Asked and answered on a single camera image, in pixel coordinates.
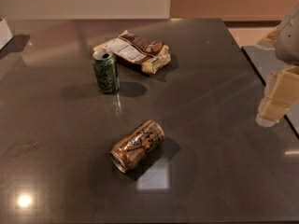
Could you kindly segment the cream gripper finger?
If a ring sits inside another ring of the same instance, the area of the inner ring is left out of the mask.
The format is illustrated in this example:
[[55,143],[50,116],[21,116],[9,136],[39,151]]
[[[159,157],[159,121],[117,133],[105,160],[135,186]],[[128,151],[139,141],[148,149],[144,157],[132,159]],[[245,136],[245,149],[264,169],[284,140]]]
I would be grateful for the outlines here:
[[272,72],[267,80],[256,122],[262,127],[277,124],[299,100],[299,67],[289,65]]

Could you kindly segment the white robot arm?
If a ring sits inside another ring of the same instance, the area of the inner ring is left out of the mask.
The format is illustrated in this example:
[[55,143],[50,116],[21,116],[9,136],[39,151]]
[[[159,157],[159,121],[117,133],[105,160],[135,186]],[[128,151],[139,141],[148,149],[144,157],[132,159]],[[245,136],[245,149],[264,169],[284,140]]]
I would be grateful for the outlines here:
[[257,111],[256,122],[262,127],[272,127],[299,100],[299,4],[257,47],[273,48],[276,58],[287,64],[270,74]]

